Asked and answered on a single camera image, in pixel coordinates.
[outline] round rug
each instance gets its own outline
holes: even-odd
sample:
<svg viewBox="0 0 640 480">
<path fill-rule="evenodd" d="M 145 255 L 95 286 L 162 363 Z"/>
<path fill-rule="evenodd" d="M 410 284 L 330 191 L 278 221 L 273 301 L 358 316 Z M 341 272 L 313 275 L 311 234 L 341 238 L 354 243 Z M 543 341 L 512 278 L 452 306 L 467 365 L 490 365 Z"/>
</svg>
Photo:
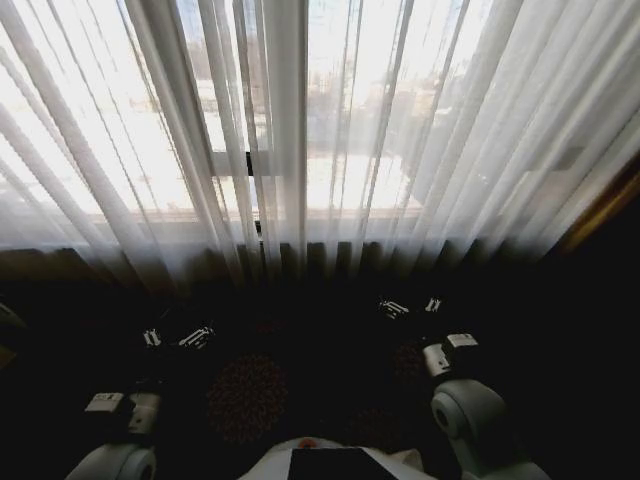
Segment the round rug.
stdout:
<svg viewBox="0 0 640 480">
<path fill-rule="evenodd" d="M 264 355 L 245 355 L 225 366 L 207 392 L 211 427 L 229 443 L 257 440 L 284 412 L 285 376 Z"/>
</svg>

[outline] curtain fold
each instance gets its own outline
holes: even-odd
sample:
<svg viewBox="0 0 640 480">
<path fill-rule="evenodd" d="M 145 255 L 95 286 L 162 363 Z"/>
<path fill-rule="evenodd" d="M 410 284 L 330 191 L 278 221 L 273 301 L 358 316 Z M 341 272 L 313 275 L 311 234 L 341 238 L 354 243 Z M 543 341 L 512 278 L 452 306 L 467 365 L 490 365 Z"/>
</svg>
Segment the curtain fold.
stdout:
<svg viewBox="0 0 640 480">
<path fill-rule="evenodd" d="M 640 149 L 637 0 L 8 0 L 0 24 L 0 249 L 150 291 L 539 259 Z"/>
</svg>

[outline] white curtain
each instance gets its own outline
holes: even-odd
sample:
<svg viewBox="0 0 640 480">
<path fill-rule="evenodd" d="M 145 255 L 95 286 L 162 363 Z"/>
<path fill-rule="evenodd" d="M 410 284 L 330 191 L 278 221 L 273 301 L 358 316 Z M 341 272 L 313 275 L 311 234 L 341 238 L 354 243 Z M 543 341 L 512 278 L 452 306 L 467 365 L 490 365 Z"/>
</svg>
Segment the white curtain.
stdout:
<svg viewBox="0 0 640 480">
<path fill-rule="evenodd" d="M 0 23 L 0 276 L 24 250 L 163 291 L 536 259 L 640 149 L 638 0 L 7 0 Z"/>
</svg>

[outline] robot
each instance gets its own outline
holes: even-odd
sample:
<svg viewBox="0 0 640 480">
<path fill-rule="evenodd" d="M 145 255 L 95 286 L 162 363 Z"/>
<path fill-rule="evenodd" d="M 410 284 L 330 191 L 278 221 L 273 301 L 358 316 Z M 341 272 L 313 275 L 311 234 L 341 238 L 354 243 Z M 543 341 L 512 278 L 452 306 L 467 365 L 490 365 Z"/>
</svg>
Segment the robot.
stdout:
<svg viewBox="0 0 640 480">
<path fill-rule="evenodd" d="M 197 330 L 179 345 L 202 348 L 212 334 L 210 330 Z M 145 340 L 150 347 L 160 345 L 157 332 L 145 332 Z M 433 416 L 451 444 L 462 470 L 462 480 L 549 480 L 519 445 L 509 425 L 504 400 L 481 382 L 468 378 L 467 367 L 474 362 L 477 348 L 473 336 L 465 333 L 449 335 L 443 343 L 423 350 L 427 372 L 437 384 L 431 400 Z M 147 438 L 153 431 L 160 404 L 159 395 L 144 391 L 128 396 L 97 394 L 87 411 L 109 415 L 125 412 L 130 418 L 126 427 L 128 440 L 98 447 L 74 468 L 67 480 L 152 480 L 156 474 L 156 458 Z M 258 468 L 254 467 L 246 478 L 280 478 L 280 475 L 266 473 L 275 471 L 270 462 L 281 462 L 282 452 L 274 453 L 271 457 L 265 455 L 256 465 Z M 367 453 L 388 471 L 393 471 L 390 459 L 382 458 L 385 455 Z M 409 470 L 396 469 L 396 478 L 431 478 Z"/>
</svg>

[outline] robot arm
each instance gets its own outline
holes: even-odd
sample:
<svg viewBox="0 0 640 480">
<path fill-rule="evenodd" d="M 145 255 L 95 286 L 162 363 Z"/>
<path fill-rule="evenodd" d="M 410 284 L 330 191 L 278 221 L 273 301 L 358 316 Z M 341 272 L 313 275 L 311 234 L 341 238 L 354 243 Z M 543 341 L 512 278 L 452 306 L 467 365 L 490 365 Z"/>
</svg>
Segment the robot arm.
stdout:
<svg viewBox="0 0 640 480">
<path fill-rule="evenodd" d="M 66 480 L 153 480 L 156 457 L 140 445 L 105 444 L 89 453 Z"/>
<path fill-rule="evenodd" d="M 464 334 L 450 335 L 444 346 L 427 347 L 430 374 L 447 378 L 476 346 L 473 337 Z M 431 409 L 449 439 L 463 480 L 550 480 L 520 447 L 502 397 L 482 383 L 444 381 L 435 390 Z"/>
</svg>

